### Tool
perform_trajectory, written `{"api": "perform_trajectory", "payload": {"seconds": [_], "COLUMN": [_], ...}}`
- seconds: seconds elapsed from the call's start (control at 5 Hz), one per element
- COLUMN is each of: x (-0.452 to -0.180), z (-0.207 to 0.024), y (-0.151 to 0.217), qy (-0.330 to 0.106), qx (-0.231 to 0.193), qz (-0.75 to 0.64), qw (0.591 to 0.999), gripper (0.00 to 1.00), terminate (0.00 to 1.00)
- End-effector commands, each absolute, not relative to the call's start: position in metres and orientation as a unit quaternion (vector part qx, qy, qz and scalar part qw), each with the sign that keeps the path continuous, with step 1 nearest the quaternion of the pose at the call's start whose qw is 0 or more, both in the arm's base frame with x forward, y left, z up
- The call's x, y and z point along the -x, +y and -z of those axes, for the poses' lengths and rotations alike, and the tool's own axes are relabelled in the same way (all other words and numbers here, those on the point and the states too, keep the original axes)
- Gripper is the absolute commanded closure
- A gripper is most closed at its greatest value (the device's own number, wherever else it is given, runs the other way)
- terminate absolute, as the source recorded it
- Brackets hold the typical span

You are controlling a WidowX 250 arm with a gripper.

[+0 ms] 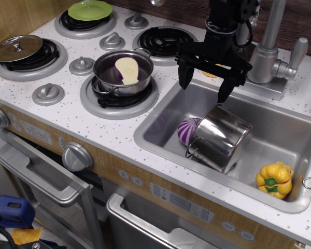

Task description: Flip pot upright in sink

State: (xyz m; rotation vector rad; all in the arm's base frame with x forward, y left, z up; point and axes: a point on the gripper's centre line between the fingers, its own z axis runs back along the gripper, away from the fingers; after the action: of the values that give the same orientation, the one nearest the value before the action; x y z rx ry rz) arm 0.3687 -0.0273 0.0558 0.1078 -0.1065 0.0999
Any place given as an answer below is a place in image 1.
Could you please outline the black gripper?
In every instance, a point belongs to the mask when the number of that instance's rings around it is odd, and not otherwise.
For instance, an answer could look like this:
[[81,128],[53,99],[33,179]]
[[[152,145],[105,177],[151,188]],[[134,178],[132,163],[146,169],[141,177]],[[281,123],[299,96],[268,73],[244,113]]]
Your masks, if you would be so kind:
[[176,61],[179,66],[179,84],[185,90],[192,80],[194,70],[202,70],[223,79],[217,103],[224,103],[236,86],[243,85],[252,65],[229,48],[216,55],[216,47],[205,42],[182,41],[177,44]]

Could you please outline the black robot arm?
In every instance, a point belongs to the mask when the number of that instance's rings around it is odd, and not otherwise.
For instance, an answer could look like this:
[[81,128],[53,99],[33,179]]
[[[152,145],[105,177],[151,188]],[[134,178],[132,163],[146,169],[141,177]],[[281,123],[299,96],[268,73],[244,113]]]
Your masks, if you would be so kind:
[[244,85],[252,65],[240,58],[232,49],[237,43],[240,24],[252,30],[250,17],[256,14],[259,1],[210,1],[210,13],[205,20],[203,42],[178,42],[176,61],[179,66],[179,84],[189,85],[195,69],[223,79],[218,91],[218,103],[223,103],[235,87]]

